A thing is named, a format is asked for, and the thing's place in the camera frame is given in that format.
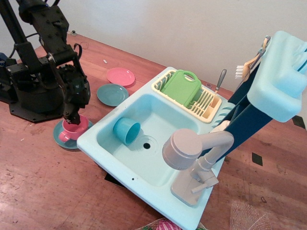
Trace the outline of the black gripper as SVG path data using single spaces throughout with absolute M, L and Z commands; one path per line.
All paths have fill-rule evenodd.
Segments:
M 79 125 L 78 111 L 90 100 L 90 85 L 80 65 L 65 64 L 57 68 L 59 85 L 64 93 L 63 118 L 68 124 Z

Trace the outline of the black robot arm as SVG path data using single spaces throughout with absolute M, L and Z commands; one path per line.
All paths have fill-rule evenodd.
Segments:
M 63 117 L 79 124 L 78 111 L 89 103 L 90 85 L 80 65 L 81 51 L 67 43 L 69 23 L 57 3 L 20 0 L 0 13 L 20 62 L 6 57 L 0 67 L 0 99 L 14 116 L 33 123 Z

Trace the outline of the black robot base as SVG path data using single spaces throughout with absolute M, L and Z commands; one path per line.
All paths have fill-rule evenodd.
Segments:
M 33 123 L 61 118 L 64 111 L 59 72 L 47 57 L 35 51 L 19 53 L 21 62 L 7 58 L 0 66 L 0 100 L 10 113 Z

